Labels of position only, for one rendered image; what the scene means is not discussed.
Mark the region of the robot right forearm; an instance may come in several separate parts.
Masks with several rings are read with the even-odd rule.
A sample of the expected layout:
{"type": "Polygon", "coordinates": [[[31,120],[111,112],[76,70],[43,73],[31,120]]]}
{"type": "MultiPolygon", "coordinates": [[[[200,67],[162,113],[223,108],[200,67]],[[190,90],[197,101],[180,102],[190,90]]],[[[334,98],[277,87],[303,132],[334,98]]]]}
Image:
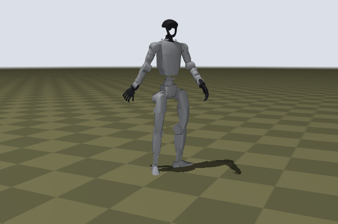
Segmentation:
{"type": "Polygon", "coordinates": [[[145,71],[143,71],[144,68],[145,68],[145,66],[146,66],[146,63],[144,63],[144,64],[142,65],[142,67],[141,67],[141,69],[140,69],[140,71],[139,71],[139,74],[138,74],[137,78],[135,79],[135,82],[132,84],[132,86],[133,86],[134,88],[136,88],[138,85],[140,85],[140,84],[143,82],[144,77],[145,77],[146,74],[147,74],[145,71]]]}

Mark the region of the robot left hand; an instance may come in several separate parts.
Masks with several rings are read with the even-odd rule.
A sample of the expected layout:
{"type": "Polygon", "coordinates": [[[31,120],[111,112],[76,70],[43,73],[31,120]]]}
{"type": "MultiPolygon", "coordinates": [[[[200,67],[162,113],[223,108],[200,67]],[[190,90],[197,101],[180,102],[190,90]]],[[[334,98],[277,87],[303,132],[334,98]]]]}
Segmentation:
{"type": "Polygon", "coordinates": [[[208,89],[207,89],[207,87],[206,87],[206,85],[205,85],[205,83],[203,82],[202,79],[199,79],[199,83],[200,83],[199,87],[202,88],[202,90],[203,90],[203,92],[205,94],[205,97],[206,97],[204,99],[204,101],[206,101],[208,99],[208,96],[209,96],[208,89]]]}

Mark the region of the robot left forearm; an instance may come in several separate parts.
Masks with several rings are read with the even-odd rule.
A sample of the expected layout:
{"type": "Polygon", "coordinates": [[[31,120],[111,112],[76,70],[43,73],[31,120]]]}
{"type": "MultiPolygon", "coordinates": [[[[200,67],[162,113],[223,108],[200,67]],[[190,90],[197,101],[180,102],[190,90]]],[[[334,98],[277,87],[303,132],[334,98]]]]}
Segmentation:
{"type": "Polygon", "coordinates": [[[196,84],[199,86],[200,85],[199,79],[202,79],[202,78],[201,78],[200,74],[198,73],[198,70],[197,70],[196,66],[195,66],[195,68],[192,68],[190,70],[190,74],[193,76],[194,80],[196,81],[196,84]]]}

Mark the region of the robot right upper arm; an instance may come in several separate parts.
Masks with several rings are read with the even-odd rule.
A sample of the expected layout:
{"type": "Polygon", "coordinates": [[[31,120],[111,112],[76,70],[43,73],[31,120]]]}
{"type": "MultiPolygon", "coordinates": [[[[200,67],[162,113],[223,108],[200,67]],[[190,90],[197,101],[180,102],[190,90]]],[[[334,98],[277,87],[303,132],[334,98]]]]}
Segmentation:
{"type": "Polygon", "coordinates": [[[151,62],[154,59],[156,52],[161,49],[162,43],[160,42],[153,42],[149,45],[149,51],[146,55],[145,62],[146,66],[143,71],[150,72],[152,69],[151,62]]]}

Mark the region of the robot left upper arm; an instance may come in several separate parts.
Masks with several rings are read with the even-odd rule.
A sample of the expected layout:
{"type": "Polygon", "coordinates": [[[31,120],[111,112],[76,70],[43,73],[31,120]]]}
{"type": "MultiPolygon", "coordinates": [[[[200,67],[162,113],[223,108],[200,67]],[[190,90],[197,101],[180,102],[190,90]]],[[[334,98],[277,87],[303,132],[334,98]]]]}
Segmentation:
{"type": "Polygon", "coordinates": [[[185,67],[187,70],[195,68],[195,63],[191,62],[191,57],[189,54],[188,46],[185,43],[180,43],[182,46],[182,57],[185,62],[185,67]]]}

